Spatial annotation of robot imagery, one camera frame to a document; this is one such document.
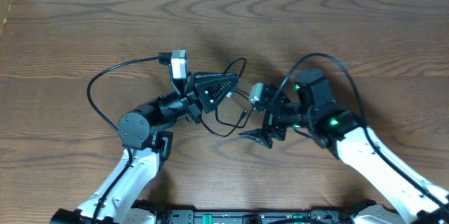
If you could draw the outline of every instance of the white casing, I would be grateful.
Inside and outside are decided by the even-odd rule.
[[[441,202],[448,203],[445,198],[449,195],[447,190],[433,184],[410,168],[379,140],[372,129],[368,128],[368,133],[384,156],[396,167]],[[437,210],[438,206],[435,203],[424,197],[375,153],[366,139],[363,128],[358,127],[344,136],[344,140],[337,141],[338,157],[368,179],[391,202],[406,223],[417,220],[417,213],[421,210],[428,213]]]
[[[170,62],[173,79],[186,79],[189,71],[187,66],[187,51],[180,49],[174,50]]]
[[[123,156],[115,169],[110,173],[98,190],[84,203],[78,206],[81,215],[92,218],[97,206],[97,202],[109,185],[120,174],[128,161],[128,151],[123,151]],[[101,208],[97,219],[102,220],[109,216],[114,222],[123,223],[126,214],[137,199],[143,187],[155,177],[159,169],[159,153],[152,152],[151,149],[133,150],[133,163],[126,170],[117,184],[109,192]],[[153,223],[155,216],[146,213],[147,220],[144,223]]]
[[[155,224],[156,216],[144,209],[130,209],[123,224]]]
[[[389,212],[378,204],[360,211],[353,221],[355,224],[405,224],[400,215]]]

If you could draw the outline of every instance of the wooden table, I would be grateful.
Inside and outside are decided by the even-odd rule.
[[[87,199],[123,151],[88,104],[88,81],[119,62],[177,48],[188,50],[192,72],[220,72],[246,57],[247,91],[259,81],[279,84],[306,53],[335,56],[354,76],[381,139],[448,188],[448,36],[449,0],[14,0],[0,42],[0,222],[45,223]],[[305,67],[322,67],[340,102],[356,108],[331,62]],[[168,68],[149,62],[106,75],[93,98],[117,122],[169,91]],[[229,122],[248,107],[238,97],[223,106]],[[212,117],[210,126],[229,130]],[[254,116],[248,128],[261,121]],[[363,176],[292,131],[272,150],[185,121],[173,132],[170,159],[141,199],[198,209],[343,207],[366,197],[391,206]]]

